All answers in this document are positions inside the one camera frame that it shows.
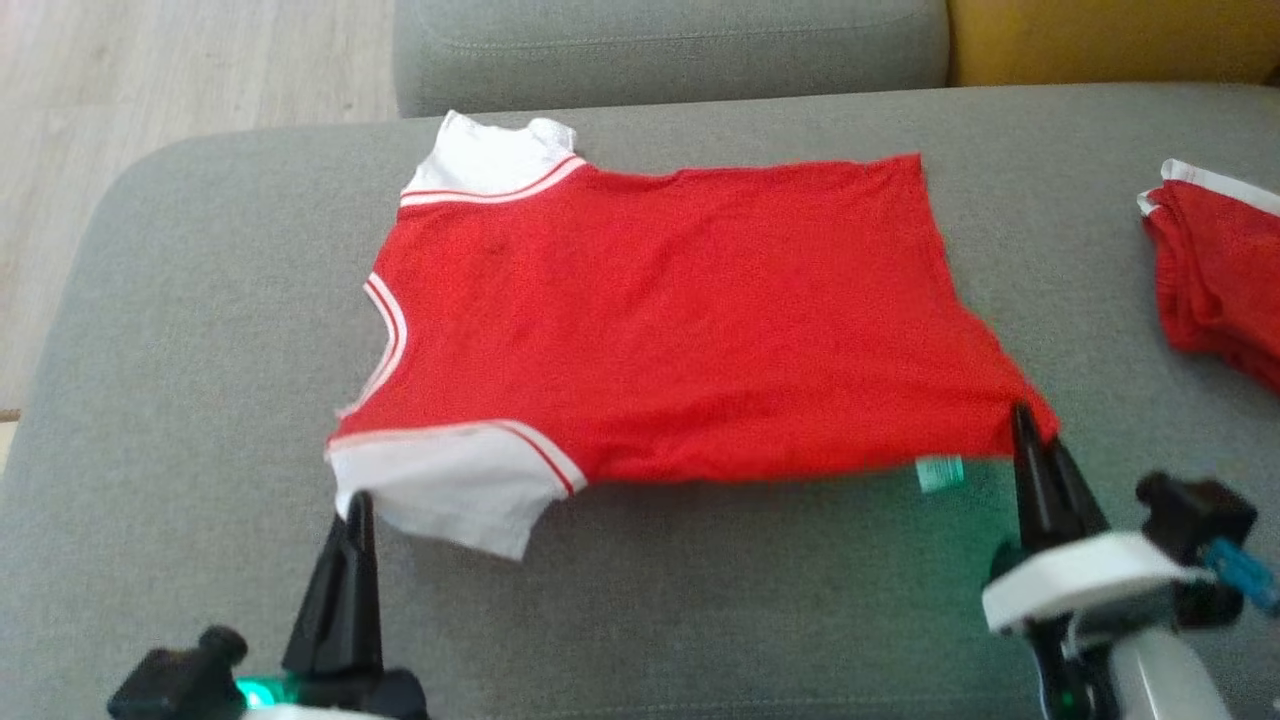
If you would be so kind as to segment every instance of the red and white t-shirt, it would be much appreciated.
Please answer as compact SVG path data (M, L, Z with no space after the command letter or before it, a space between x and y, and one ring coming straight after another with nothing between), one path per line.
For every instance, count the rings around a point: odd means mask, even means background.
M508 557L588 483L804 479L1007 456L1057 421L956 297L918 155L604 170L572 129L451 113L365 286L383 360L338 509Z

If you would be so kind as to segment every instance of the gray ottoman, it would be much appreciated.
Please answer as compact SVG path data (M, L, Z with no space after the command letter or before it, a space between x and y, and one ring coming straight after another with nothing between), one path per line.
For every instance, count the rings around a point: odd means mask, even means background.
M397 0L401 115L940 87L946 0Z
M941 90L553 113L605 168L922 151L956 286L1060 413L1116 525L1152 468L1215 474L1280 562L1280 398L1171 352L1134 196L1178 156L1280 187L1280 92ZM529 114L485 117L524 123ZM102 201L18 432L0 520L13 719L101 717L151 646L209 623L271 671L326 530L321 459L374 366L360 292L436 119L183 142ZM1034 717L1029 653L979 592L1010 473L595 488L524 564L380 527L385 655L443 719ZM1274 717L1280 637L1194 644L1242 719Z

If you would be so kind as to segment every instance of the green light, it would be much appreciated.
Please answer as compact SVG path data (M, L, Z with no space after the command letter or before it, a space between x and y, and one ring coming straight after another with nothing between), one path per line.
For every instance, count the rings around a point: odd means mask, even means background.
M280 678L239 678L236 688L244 696L244 707L250 710L297 700L289 684Z

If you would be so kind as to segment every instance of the mustard yellow fabric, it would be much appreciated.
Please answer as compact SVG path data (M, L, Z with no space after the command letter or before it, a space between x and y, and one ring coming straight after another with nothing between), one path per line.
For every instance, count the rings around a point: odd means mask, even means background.
M948 0L952 85L1260 83L1280 0Z

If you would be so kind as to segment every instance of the wooden floor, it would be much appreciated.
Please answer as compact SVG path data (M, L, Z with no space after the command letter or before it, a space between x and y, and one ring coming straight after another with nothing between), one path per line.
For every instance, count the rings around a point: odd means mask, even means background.
M392 0L0 0L0 410L93 205L174 141L392 119Z

